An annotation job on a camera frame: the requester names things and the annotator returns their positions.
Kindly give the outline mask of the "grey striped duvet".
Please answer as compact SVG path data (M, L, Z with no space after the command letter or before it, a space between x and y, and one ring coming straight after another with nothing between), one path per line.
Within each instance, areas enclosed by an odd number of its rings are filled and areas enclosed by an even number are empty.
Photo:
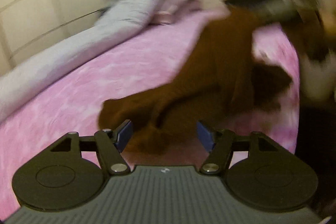
M1 77L1 121L87 61L136 36L164 0L118 0L93 27L30 57Z

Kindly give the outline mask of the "pink floral bed blanket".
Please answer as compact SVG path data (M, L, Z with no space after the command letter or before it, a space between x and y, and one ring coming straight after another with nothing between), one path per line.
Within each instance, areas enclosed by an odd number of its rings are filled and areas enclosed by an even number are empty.
M102 103L166 83L189 55L203 25L224 11L195 12L173 25L150 27L63 77L1 124L1 219L19 205L11 187L15 171L69 131L82 136L97 130ZM231 121L239 134L261 131L294 152L299 117L298 57L278 24L256 31L255 54L281 65L291 88L273 113L255 112Z

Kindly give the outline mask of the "mauve pillow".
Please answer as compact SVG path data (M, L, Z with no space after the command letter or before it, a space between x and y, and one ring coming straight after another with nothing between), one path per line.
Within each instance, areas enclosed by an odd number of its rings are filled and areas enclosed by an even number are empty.
M174 24L194 11L202 9L201 0L164 0L152 17L151 24Z

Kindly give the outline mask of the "brown knit sweater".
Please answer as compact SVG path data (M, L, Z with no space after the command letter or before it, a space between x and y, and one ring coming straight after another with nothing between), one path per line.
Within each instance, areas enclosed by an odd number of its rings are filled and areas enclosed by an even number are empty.
M253 33L270 23L263 10L234 8L205 25L177 75L167 84L103 103L100 129L133 123L131 147L162 152L196 137L200 120L221 125L226 117L253 109L278 108L291 85L282 67L254 59Z

